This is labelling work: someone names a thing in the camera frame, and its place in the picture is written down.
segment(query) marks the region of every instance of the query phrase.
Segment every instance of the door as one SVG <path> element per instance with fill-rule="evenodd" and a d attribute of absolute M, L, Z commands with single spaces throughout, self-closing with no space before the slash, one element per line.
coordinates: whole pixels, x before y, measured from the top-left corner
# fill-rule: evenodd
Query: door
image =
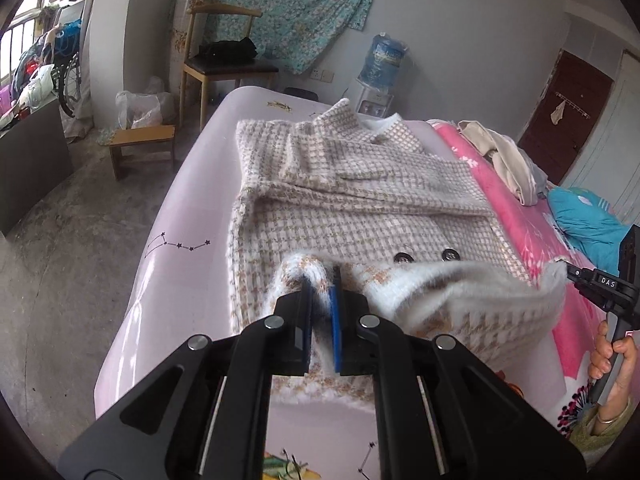
<path fill-rule="evenodd" d="M 640 214 L 640 63 L 625 54 L 598 127 L 565 185 L 591 189 L 622 221 Z"/>
<path fill-rule="evenodd" d="M 560 184 L 578 157 L 612 84 L 596 67 L 562 52 L 545 97 L 518 143 L 554 184 Z M 561 118 L 554 124 L 552 114 L 562 103 Z"/>

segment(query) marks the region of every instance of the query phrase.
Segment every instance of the black bag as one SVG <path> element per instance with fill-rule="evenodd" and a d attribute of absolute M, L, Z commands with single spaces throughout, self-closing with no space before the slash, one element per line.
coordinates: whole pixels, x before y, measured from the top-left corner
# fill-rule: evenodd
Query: black bag
<path fill-rule="evenodd" d="M 249 38 L 240 41 L 216 41 L 200 46 L 198 57 L 217 64 L 248 63 L 257 56 L 254 42 Z"/>

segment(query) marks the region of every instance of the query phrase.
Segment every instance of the electrical outlet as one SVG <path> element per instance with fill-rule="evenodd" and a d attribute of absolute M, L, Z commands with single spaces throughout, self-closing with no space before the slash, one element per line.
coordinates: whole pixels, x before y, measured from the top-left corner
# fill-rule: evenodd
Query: electrical outlet
<path fill-rule="evenodd" d="M 320 81 L 325 83 L 330 83 L 334 80 L 334 73 L 331 70 L 322 70 L 322 75 L 320 76 Z"/>

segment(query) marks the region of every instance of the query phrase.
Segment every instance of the wheelchair wheel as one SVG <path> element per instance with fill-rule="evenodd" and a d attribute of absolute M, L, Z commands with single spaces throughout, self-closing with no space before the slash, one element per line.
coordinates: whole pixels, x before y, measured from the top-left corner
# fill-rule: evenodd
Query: wheelchair wheel
<path fill-rule="evenodd" d="M 60 66 L 58 73 L 58 101 L 69 117 L 80 102 L 80 59 L 78 53 L 73 54 L 68 63 Z"/>

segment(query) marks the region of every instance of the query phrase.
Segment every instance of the constellation print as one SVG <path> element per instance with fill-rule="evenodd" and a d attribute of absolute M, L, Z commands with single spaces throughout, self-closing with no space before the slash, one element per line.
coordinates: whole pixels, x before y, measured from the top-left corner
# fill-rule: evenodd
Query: constellation print
<path fill-rule="evenodd" d="M 159 249 L 160 247 L 163 247 L 165 245 L 171 245 L 172 247 L 175 247 L 177 249 L 187 249 L 188 251 L 195 251 L 196 249 L 204 247 L 205 245 L 210 245 L 211 244 L 211 240 L 204 240 L 203 244 L 196 245 L 196 246 L 187 246 L 187 245 L 185 245 L 183 243 L 174 244 L 172 242 L 167 242 L 166 241 L 165 234 L 166 233 L 164 231 L 161 232 L 157 237 L 155 237 L 153 240 L 151 240 L 148 243 L 148 245 L 146 246 L 145 258 L 147 256 L 149 256 L 156 249 Z"/>
<path fill-rule="evenodd" d="M 367 460 L 369 459 L 369 455 L 371 454 L 371 450 L 373 448 L 375 448 L 375 447 L 376 447 L 376 443 L 375 442 L 369 442 L 369 449 L 367 449 L 367 455 L 364 457 L 364 460 L 362 461 L 362 465 L 358 468 L 358 473 L 360 473 L 362 476 L 364 476 L 364 478 L 366 478 L 367 480 L 369 480 L 369 477 L 364 472 L 364 466 L 367 463 Z"/>
<path fill-rule="evenodd" d="M 284 110 L 284 111 L 289 112 L 289 113 L 291 113 L 291 111 L 293 110 L 293 108 L 291 108 L 289 105 L 281 103 L 280 101 L 269 101 L 269 102 L 267 102 L 267 106 L 273 106 L 275 108 L 280 108 L 281 110 Z"/>
<path fill-rule="evenodd" d="M 265 453 L 262 460 L 263 480 L 321 480 L 321 476 L 308 468 L 306 462 L 298 462 L 296 457 L 285 449 L 280 453 L 283 458 Z"/>

